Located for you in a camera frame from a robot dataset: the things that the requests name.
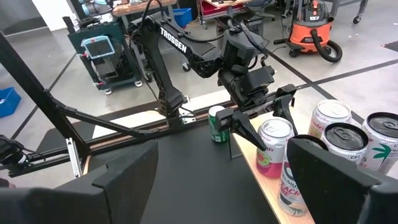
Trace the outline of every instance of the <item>can lid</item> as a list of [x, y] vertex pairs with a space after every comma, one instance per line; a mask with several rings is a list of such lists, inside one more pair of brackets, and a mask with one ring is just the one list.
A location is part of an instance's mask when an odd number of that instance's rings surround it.
[[292, 124], [284, 118], [272, 118], [261, 125], [261, 129], [269, 136], [281, 138], [288, 136], [292, 130]]
[[390, 138], [398, 138], [398, 115], [393, 113], [373, 113], [366, 119], [369, 126], [378, 133]]
[[223, 109], [225, 109], [223, 106], [214, 106], [210, 108], [209, 115], [216, 116], [217, 112], [222, 111]]
[[333, 123], [325, 128], [325, 137], [340, 149], [361, 150], [368, 145], [369, 139], [360, 128], [346, 123]]
[[306, 142], [308, 144], [311, 144], [313, 146], [319, 147], [320, 149], [329, 151], [326, 144], [321, 139], [318, 139], [314, 136], [307, 135], [307, 134], [299, 134], [299, 135], [294, 136], [293, 138], [303, 140], [304, 142]]
[[318, 104], [318, 110], [331, 118], [345, 118], [351, 114], [351, 109], [338, 100], [323, 100]]

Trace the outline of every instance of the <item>screen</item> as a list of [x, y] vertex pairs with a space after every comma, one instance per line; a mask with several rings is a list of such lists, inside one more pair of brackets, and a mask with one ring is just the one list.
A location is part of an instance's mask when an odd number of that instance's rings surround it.
[[104, 55], [113, 52], [108, 40], [99, 40], [86, 45], [92, 57], [97, 57], [99, 55]]

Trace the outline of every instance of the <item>green soda can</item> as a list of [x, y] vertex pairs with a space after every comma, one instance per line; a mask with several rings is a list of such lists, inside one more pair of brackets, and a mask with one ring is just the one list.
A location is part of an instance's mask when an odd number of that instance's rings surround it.
[[211, 130], [211, 139], [215, 142], [226, 142], [229, 139], [229, 131], [218, 132], [215, 128], [216, 113], [225, 109], [223, 106], [214, 106], [209, 110], [209, 124]]

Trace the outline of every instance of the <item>black table surface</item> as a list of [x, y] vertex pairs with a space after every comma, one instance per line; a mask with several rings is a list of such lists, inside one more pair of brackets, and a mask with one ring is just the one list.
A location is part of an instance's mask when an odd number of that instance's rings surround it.
[[[208, 125], [158, 142], [159, 163], [142, 224], [278, 223], [244, 159], [230, 159], [228, 143], [213, 142]], [[88, 170], [137, 147], [92, 157]]]

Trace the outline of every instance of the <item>vacuum hose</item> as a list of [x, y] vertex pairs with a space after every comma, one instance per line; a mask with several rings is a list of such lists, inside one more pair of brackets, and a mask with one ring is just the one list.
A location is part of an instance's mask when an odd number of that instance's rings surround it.
[[325, 49], [323, 49], [323, 47], [321, 46], [321, 43], [318, 39], [318, 32], [316, 29], [312, 29], [311, 30], [311, 36], [312, 36], [312, 40], [313, 43], [315, 44], [315, 47], [317, 48], [319, 54], [323, 57], [323, 59], [327, 60], [328, 62], [338, 62], [340, 61], [341, 57], [343, 56], [343, 50], [341, 49], [341, 47], [336, 44], [335, 42], [329, 40], [328, 41], [328, 46], [330, 46], [331, 48], [333, 48], [336, 51], [336, 57], [331, 57], [330, 55], [328, 55], [328, 53], [325, 51]]

